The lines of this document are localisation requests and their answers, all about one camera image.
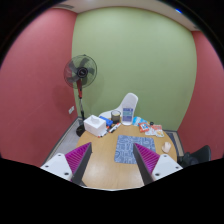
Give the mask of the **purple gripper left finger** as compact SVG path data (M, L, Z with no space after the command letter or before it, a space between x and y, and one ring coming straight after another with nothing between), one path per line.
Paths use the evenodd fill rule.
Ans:
M92 144L81 145L67 154L57 153L41 166L41 169L68 180L76 185L84 186L82 181L85 169L92 153Z

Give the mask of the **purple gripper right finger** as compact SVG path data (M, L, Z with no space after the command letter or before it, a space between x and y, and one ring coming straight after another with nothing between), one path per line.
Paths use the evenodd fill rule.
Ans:
M133 154L145 185L182 169L168 154L159 155L137 143L133 144Z

